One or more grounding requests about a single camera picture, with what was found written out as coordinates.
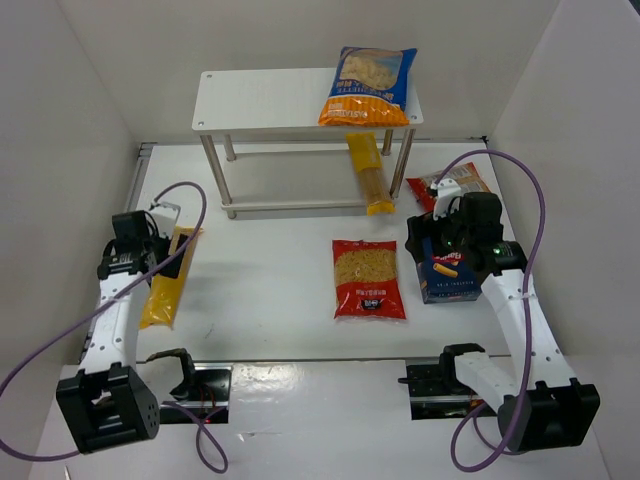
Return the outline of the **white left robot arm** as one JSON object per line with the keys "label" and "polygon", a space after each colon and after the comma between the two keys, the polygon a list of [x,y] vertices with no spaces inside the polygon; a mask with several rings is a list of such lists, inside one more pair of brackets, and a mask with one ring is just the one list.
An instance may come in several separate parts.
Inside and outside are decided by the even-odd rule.
{"label": "white left robot arm", "polygon": [[162,202],[112,218],[114,237],[97,267],[102,311],[77,373],[56,390],[82,454],[149,440],[159,431],[158,401],[136,371],[136,346],[152,270],[184,242],[173,233],[179,215],[179,206]]}

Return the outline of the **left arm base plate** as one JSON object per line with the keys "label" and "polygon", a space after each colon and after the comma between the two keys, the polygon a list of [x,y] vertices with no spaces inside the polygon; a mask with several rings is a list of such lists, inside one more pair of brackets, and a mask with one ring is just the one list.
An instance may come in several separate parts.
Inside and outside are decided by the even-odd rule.
{"label": "left arm base plate", "polygon": [[160,423],[188,424],[189,417],[168,406],[175,402],[205,423],[226,424],[229,417],[232,365],[196,362],[193,379],[181,386],[183,369],[176,358],[139,362],[137,373],[156,396],[160,405]]}

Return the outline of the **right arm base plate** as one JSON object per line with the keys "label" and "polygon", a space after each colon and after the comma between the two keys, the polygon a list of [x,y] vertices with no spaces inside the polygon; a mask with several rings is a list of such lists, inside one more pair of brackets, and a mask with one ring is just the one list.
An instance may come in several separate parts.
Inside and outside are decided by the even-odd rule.
{"label": "right arm base plate", "polygon": [[407,388],[411,419],[463,419],[483,403],[468,387],[450,387],[437,358],[407,360],[397,382]]}

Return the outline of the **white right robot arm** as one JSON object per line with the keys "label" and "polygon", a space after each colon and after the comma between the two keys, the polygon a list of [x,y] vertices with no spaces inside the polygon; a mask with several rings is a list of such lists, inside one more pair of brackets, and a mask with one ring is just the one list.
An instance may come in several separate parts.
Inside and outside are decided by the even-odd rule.
{"label": "white right robot arm", "polygon": [[600,407],[592,384],[580,382],[564,359],[528,273],[520,244],[504,237],[502,204],[493,193],[453,197],[443,216],[407,221],[406,250],[423,266],[458,254],[494,310],[517,378],[511,378],[476,343],[444,347],[443,383],[472,390],[496,413],[512,453],[582,444]]}

